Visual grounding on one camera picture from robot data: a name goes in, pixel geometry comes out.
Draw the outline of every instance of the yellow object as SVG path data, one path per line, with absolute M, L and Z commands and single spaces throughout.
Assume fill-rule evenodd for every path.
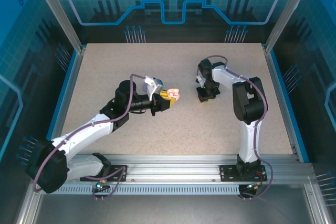
M 170 101 L 169 108 L 171 108 L 171 107 L 174 105 L 174 103 L 176 102 L 176 99 L 173 98 L 173 97 L 169 97 L 167 91 L 165 91 L 165 90 L 161 90 L 161 91 L 160 91 L 160 96 L 161 96 L 164 100 L 169 100 L 169 101 Z

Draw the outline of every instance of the blue border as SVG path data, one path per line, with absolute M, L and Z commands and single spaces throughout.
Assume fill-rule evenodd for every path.
M 47 140 L 51 140 L 51 136 L 54 132 L 56 120 L 57 120 L 57 117 L 58 117 L 58 114 L 59 114 L 59 111 L 60 111 L 60 108 L 61 108 L 61 104 L 63 102 L 65 90 L 67 89 L 67 85 L 68 85 L 68 82 L 69 82 L 69 79 L 70 79 L 72 68 L 74 67 L 76 54 L 77 54 L 77 52 L 76 52 L 76 50 L 74 50 L 74 52 L 72 53 L 72 56 L 71 56 L 71 60 L 70 60 L 70 64 L 69 64 L 69 67 L 68 67 L 67 74 L 65 75 L 65 79 L 64 79 L 64 82 L 63 82 L 61 92 L 60 92 L 59 97 L 58 97 L 56 108 L 55 108 L 53 117 L 51 119 L 51 123 L 50 123 L 49 130 L 48 130 L 48 133 L 47 133 Z
M 285 83 L 283 81 L 283 78 L 282 78 L 282 75 L 281 75 L 281 72 L 280 72 L 280 68 L 279 68 L 279 65 L 278 65 L 278 61 L 275 57 L 273 49 L 271 50 L 270 53 L 271 53 L 272 61 L 274 63 L 275 70 L 277 72 L 277 76 L 279 78 L 282 93 L 284 94 L 283 97 L 285 97 L 285 103 L 286 103 L 286 106 L 287 106 L 288 111 L 289 111 L 289 116 L 290 116 L 290 118 L 292 120 L 292 123 L 293 123 L 293 128 L 294 128 L 294 131 L 295 131 L 295 135 L 296 135 L 297 140 L 298 140 L 300 150 L 297 150 L 297 151 L 301 152 L 303 162 L 304 163 L 309 163 L 310 161 L 309 161 L 309 158 L 308 158 L 306 148 L 305 148 L 304 143 L 303 143 L 303 139 L 302 139 L 302 136 L 301 136 L 301 133 L 300 133 L 300 130 L 299 130 L 298 122 L 296 121 L 294 111 L 293 111 L 293 107 L 292 107 L 292 104 L 290 103 L 289 96 L 288 96 L 288 93 L 287 93 L 287 90 L 286 90 L 286 86 L 285 86 Z

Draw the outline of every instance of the glass panel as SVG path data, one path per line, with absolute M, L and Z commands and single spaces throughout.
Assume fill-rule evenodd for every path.
M 275 44 L 274 53 L 314 170 L 318 175 L 331 170 L 334 175 L 336 0 L 301 0 Z M 326 198 L 333 199 L 336 191 L 327 192 Z
M 60 1 L 87 43 L 265 42 L 287 0 Z
M 45 0 L 0 0 L 0 219 L 14 223 L 73 48 Z

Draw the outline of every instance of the pink object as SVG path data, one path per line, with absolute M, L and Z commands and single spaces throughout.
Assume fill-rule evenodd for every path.
M 176 101 L 180 98 L 180 94 L 178 92 L 179 92 L 178 89 L 167 90 L 168 97 L 173 97 L 176 99 Z

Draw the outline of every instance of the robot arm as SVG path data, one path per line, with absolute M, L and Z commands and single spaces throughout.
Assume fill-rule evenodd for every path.
M 256 151 L 259 153 L 258 143 L 261 122 L 258 126 L 256 126 L 256 123 L 264 112 L 262 99 L 249 83 L 233 75 L 222 62 L 211 64 L 208 59 L 204 59 L 198 65 L 198 70 L 200 74 L 197 75 L 196 82 L 201 86 L 197 88 L 197 93 L 201 102 L 216 98 L 220 94 L 218 89 L 220 84 L 232 90 L 234 112 L 241 125 L 241 144 L 237 169 L 240 171 L 241 178 L 245 179 L 249 171 L 252 170 L 251 167 L 260 166 L 260 161 L 254 151 L 254 128 L 257 127 Z M 250 81 L 264 93 L 259 78 L 250 78 Z
M 148 84 L 146 88 L 147 94 L 145 95 L 137 94 L 137 87 L 133 83 L 133 96 L 128 112 L 139 112 L 148 109 L 155 116 L 156 112 L 169 109 L 178 99 L 178 97 L 170 97 L 167 91 L 162 90 L 163 83 L 159 79 L 146 77 L 145 83 Z M 93 153 L 92 156 L 76 158 L 74 160 L 72 158 L 89 144 L 114 132 L 128 121 L 129 113 L 115 122 L 109 122 L 111 119 L 117 119 L 125 114 L 130 100 L 130 81 L 121 82 L 115 92 L 115 98 L 109 101 L 100 110 L 99 114 L 79 128 L 90 124 L 92 126 L 78 131 L 48 160 L 38 179 L 39 186 L 46 193 L 54 192 L 67 180 L 84 176 L 105 177 L 113 172 L 110 162 L 99 153 Z M 26 166 L 26 173 L 32 179 L 35 178 L 42 162 L 51 151 L 66 140 L 67 136 L 72 132 L 57 137 L 52 141 L 39 140 L 36 143 Z

